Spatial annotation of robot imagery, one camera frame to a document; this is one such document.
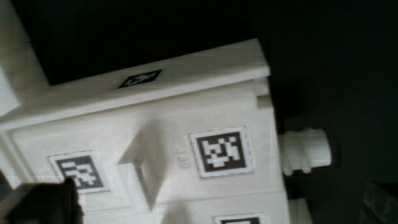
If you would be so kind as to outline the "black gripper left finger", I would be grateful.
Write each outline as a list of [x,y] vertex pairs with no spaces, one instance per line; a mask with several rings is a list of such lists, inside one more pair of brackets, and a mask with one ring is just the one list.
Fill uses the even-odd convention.
[[0,224],[83,224],[74,181],[24,183],[0,202]]

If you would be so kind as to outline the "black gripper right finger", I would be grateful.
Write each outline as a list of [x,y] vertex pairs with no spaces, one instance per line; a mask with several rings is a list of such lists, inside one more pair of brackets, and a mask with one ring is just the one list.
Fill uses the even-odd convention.
[[398,183],[367,183],[358,224],[398,224]]

